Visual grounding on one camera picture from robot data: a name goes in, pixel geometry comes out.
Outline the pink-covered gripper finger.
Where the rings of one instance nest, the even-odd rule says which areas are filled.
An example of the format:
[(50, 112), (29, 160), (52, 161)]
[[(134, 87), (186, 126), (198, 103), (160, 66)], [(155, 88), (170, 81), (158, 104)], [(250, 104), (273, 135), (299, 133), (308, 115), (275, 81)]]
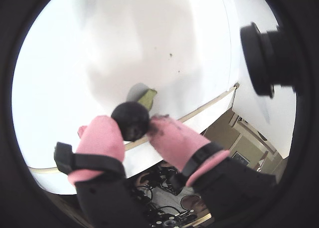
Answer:
[(277, 186), (274, 175), (241, 164), (229, 156), (229, 150), (168, 115), (151, 118), (147, 137), (177, 168), (172, 184), (193, 188), (219, 228), (252, 227)]
[(77, 192), (84, 214), (95, 228), (148, 228), (141, 209), (131, 197), (123, 160), (125, 146), (117, 123), (97, 116), (78, 130), (75, 153), (58, 142), (54, 160)]

